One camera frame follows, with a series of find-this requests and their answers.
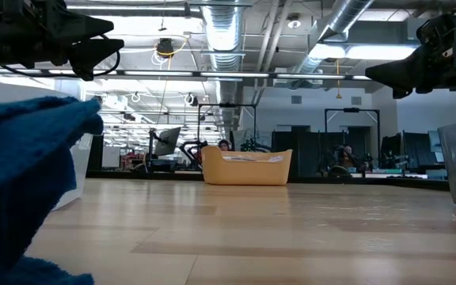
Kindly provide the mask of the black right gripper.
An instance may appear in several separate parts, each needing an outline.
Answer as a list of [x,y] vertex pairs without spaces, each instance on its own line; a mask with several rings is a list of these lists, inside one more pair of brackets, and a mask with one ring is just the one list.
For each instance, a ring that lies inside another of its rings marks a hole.
[[456,13],[445,13],[425,22],[416,35],[421,46],[405,59],[368,67],[365,75],[392,88],[393,99],[415,90],[456,91]]

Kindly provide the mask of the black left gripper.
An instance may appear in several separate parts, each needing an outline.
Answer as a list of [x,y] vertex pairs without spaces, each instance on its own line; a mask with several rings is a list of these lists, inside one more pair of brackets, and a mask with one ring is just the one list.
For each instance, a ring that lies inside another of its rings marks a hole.
[[[123,40],[90,39],[112,31],[114,24],[70,12],[64,0],[2,0],[1,17],[0,44],[12,55],[57,52],[64,57],[68,52],[72,71],[84,81],[110,74],[120,64]],[[94,67],[112,54],[114,65],[95,74]]]

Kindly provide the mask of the white plastic bin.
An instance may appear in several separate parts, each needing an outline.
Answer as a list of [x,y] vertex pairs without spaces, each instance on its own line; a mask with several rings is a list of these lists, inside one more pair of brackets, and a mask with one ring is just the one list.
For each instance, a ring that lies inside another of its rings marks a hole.
[[[55,79],[51,88],[37,86],[12,85],[0,82],[0,103],[24,101],[38,97],[74,97],[80,101],[85,100],[85,94],[81,84],[69,79]],[[83,135],[71,148],[70,152],[74,161],[77,187],[66,192],[56,204],[54,211],[65,207],[83,194],[86,181],[87,166],[93,136]]]

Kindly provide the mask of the orange plastic bin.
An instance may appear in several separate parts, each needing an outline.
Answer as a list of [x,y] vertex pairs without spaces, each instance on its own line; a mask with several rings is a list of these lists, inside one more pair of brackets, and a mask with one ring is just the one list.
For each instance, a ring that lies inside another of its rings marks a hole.
[[[268,162],[271,156],[284,156],[280,162]],[[201,150],[203,178],[215,185],[282,186],[288,181],[292,150],[276,153],[221,151],[217,146]],[[258,161],[225,161],[223,156],[247,156]]]

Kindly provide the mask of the bright ceiling light panel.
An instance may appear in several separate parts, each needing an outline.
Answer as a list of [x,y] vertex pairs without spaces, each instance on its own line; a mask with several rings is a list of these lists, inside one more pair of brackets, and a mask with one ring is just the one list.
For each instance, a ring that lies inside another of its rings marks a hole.
[[407,45],[380,44],[317,44],[308,56],[312,59],[361,59],[361,60],[400,60],[416,50]]

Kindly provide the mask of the black partition panel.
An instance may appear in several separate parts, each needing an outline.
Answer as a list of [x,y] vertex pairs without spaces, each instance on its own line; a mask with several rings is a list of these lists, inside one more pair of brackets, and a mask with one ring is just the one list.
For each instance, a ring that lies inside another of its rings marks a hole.
[[402,132],[382,139],[379,166],[383,169],[425,170],[437,163],[428,134]]

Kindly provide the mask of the long ceiling light strip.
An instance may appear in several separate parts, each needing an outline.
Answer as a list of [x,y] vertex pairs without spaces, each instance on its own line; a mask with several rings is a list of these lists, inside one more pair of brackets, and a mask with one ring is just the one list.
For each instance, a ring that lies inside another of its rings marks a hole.
[[[15,74],[32,77],[73,77],[72,70],[22,70],[17,73],[0,67],[0,74]],[[372,81],[364,75],[354,74],[289,74],[262,72],[219,72],[219,71],[173,71],[173,70],[115,70],[98,77],[156,77],[156,78],[251,78],[251,79],[283,79],[283,80],[329,80],[329,81]]]

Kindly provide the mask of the black cabinet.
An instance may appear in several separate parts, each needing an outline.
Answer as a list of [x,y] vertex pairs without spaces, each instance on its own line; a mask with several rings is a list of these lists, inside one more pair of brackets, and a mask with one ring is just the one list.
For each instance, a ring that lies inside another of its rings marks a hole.
[[104,136],[94,135],[91,142],[87,171],[100,171],[102,167]]

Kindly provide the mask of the grey tilted monitor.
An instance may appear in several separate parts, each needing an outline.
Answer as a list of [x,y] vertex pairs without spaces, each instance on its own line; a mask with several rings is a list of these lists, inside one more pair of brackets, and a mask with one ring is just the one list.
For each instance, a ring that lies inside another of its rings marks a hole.
[[164,130],[159,135],[155,135],[157,140],[154,147],[154,154],[157,156],[170,155],[175,152],[177,140],[181,132],[181,127]]

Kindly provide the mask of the blue cloth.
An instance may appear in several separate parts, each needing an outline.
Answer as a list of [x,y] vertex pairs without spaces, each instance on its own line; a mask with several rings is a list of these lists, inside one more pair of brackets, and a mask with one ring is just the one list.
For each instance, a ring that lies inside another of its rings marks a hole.
[[73,97],[0,103],[0,285],[94,285],[25,255],[62,196],[77,187],[71,147],[99,135],[100,104]]

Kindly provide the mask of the black metal frame stand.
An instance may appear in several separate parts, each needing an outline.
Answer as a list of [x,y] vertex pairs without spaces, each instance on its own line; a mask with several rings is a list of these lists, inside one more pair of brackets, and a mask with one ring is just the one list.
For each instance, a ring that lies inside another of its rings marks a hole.
[[253,136],[252,140],[256,141],[257,139],[257,106],[255,104],[235,104],[235,103],[205,103],[205,104],[198,104],[197,106],[197,131],[196,131],[196,138],[200,139],[200,127],[202,123],[202,117],[204,116],[215,116],[215,114],[210,114],[210,109],[217,108],[218,110],[224,108],[235,108],[239,111],[239,114],[242,114],[247,108],[252,108],[253,111],[248,111],[248,114],[253,118]]
[[381,115],[378,109],[366,109],[366,108],[326,108],[324,110],[324,134],[325,134],[325,143],[329,142],[329,122],[333,119],[338,112],[343,113],[365,113],[369,116],[377,126],[377,155],[378,159],[382,158],[381,155]]

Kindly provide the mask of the silver ventilation duct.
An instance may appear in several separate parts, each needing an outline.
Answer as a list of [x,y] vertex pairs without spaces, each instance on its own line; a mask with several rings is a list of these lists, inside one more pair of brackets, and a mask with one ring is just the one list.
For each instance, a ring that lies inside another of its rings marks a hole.
[[[228,1],[235,3],[238,0],[212,0],[212,2]],[[240,6],[202,6],[204,28],[208,50],[217,52],[210,55],[211,69],[216,72],[236,72],[241,69],[242,55],[235,54],[241,51],[241,31],[243,24],[243,8]],[[220,104],[238,102],[238,82],[221,79],[215,83],[217,102]],[[219,109],[220,127],[228,131],[237,123],[234,119],[233,108]]]
[[358,21],[362,14],[370,8],[374,0],[336,0],[331,13],[316,20],[308,35],[310,48],[304,59],[293,69],[296,74],[312,74],[321,61],[332,58],[332,55],[322,55],[324,40],[339,36],[341,42],[348,38],[349,29]]

